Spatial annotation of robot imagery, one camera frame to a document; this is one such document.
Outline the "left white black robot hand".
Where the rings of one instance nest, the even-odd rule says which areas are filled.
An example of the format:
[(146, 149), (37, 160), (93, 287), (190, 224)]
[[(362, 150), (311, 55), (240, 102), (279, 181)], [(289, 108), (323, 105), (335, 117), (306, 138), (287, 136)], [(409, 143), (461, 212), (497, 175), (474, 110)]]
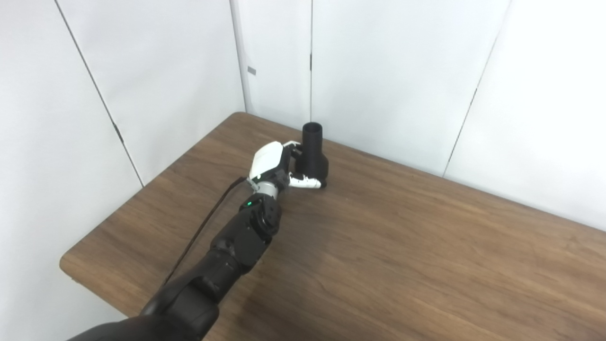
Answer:
[(270, 142), (254, 155), (247, 182), (253, 192), (277, 197), (286, 188), (326, 188), (325, 179), (310, 177), (311, 171), (290, 171), (290, 161), (303, 160), (304, 147), (299, 142)]

